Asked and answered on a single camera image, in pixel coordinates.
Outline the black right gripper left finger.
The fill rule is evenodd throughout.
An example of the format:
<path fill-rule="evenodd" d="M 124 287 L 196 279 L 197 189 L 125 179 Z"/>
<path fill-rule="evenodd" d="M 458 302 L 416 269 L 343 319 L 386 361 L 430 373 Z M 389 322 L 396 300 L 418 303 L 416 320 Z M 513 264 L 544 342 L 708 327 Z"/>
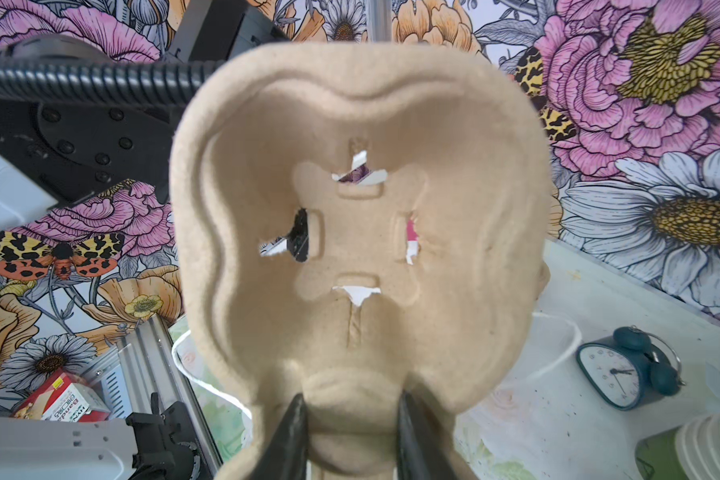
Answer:
<path fill-rule="evenodd" d="M 286 409 L 250 480 L 305 480 L 308 465 L 308 411 L 302 393 Z"/>

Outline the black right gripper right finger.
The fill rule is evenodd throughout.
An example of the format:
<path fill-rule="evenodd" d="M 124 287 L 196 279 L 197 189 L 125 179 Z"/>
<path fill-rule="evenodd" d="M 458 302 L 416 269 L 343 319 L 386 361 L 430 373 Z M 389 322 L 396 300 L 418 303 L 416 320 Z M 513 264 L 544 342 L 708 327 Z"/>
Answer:
<path fill-rule="evenodd" d="M 453 468 L 429 428 L 414 397 L 403 391 L 398 403 L 397 478 L 401 480 L 446 480 Z"/>

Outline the pulp cup carrier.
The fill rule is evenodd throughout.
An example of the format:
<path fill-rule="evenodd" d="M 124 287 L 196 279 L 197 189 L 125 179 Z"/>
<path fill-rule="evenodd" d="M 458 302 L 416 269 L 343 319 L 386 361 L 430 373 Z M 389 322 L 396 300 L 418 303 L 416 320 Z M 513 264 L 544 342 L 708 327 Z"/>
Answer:
<path fill-rule="evenodd" d="M 516 362 L 540 291 L 549 146 L 521 88 L 448 47 L 270 44 L 202 84 L 170 167 L 191 334 L 254 427 L 218 477 L 274 478 L 301 397 L 320 472 L 391 478 L 410 394 L 471 478 L 456 418 Z"/>

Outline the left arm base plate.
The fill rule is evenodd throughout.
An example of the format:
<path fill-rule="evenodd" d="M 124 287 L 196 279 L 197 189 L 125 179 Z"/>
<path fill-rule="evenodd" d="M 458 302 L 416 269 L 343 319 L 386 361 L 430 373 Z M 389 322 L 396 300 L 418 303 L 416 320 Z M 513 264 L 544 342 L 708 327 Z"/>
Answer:
<path fill-rule="evenodd" d="M 203 457 L 186 405 L 177 401 L 161 411 L 160 396 L 153 392 L 150 409 L 149 414 L 132 413 L 126 418 L 137 446 L 129 479 L 199 479 Z"/>

